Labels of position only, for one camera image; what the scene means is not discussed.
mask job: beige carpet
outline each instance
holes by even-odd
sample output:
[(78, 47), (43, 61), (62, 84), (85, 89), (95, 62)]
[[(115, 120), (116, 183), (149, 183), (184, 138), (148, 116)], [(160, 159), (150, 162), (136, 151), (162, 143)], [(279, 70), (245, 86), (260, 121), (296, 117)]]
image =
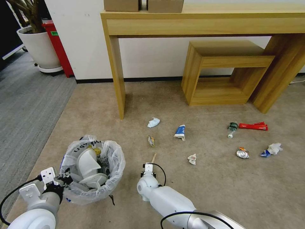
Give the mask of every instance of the beige carpet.
[[(246, 105), (189, 107), (179, 81), (126, 83), (125, 118), (120, 120), (112, 83), (77, 85), (30, 178), (49, 166), (59, 167), (68, 145), (85, 134), (114, 140), (126, 158), (123, 178), (111, 199), (87, 206), (61, 204), (58, 229), (160, 228), (161, 216), (141, 200), (136, 184), (142, 164), (155, 152), (167, 183), (201, 211), (218, 210), (247, 229), (304, 228), (305, 225), (305, 84), (289, 86), (268, 114)], [(151, 117), (161, 119), (152, 129)], [(229, 122), (265, 121), (269, 131), (239, 129), (227, 138)], [(186, 141), (173, 138), (186, 125)], [(155, 137), (155, 148), (147, 135)], [(262, 158), (267, 145), (281, 142), (277, 156)], [(250, 158), (235, 152), (245, 147)], [(197, 165), (187, 156), (196, 153)], [(157, 179), (163, 175), (157, 168)], [(8, 220), (25, 211), (19, 198)]]

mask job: wooden console table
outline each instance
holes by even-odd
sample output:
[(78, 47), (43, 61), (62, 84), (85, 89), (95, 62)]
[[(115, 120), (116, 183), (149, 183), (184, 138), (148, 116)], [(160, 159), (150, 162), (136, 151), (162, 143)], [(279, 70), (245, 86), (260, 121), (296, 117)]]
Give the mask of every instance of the wooden console table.
[(119, 38), (272, 36), (266, 55), (275, 56), (251, 96), (267, 113), (305, 65), (305, 4), (185, 4), (182, 13), (102, 12), (120, 118), (124, 118), (125, 86)]

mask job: table leg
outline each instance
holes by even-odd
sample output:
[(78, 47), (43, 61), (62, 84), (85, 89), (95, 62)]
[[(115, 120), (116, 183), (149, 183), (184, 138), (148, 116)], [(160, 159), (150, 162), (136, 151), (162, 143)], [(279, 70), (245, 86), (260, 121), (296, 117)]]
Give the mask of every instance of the table leg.
[(265, 114), (305, 65), (305, 34), (274, 35), (264, 54), (275, 58), (250, 99)]
[(120, 115), (120, 119), (123, 119), (124, 107), (125, 107), (125, 84), (123, 77), (119, 39), (116, 36), (109, 35), (106, 19), (102, 19), (102, 23), (103, 23), (109, 62), (112, 72), (115, 94), (119, 106), (119, 115)]

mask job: wooden stool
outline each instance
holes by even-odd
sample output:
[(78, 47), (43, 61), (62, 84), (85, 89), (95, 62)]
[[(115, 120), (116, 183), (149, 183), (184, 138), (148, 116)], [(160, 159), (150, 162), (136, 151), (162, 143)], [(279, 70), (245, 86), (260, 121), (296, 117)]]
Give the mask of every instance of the wooden stool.
[[(244, 104), (274, 56), (248, 40), (191, 41), (182, 89), (191, 105)], [(199, 78), (203, 68), (234, 68), (231, 77)]]

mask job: wooden stick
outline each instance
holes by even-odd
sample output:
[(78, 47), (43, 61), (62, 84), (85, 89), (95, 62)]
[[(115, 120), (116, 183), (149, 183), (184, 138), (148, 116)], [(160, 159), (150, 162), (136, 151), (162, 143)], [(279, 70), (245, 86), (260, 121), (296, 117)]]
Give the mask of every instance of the wooden stick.
[(152, 163), (155, 161), (156, 156), (157, 156), (157, 153), (155, 153), (155, 155), (153, 156)]

